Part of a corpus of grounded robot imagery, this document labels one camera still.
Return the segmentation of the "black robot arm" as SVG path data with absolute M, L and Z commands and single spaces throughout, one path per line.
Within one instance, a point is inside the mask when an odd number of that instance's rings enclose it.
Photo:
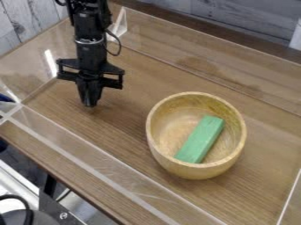
M 107 0 L 55 0 L 67 7 L 71 25 L 73 27 L 73 42 L 76 46 L 75 59 L 57 59 L 57 78 L 73 81 L 77 86 L 83 104 L 95 107 L 101 98 L 104 88 L 122 89 L 124 70 L 112 65 L 107 54 L 118 56 L 107 49 L 107 35 L 118 41 L 110 31 L 111 11 Z

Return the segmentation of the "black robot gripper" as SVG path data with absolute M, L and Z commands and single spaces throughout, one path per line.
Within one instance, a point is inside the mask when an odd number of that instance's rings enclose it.
M 104 38 L 75 39 L 73 42 L 76 57 L 56 60 L 57 78 L 75 82 L 83 104 L 96 106 L 103 88 L 122 88 L 124 70 L 107 60 Z

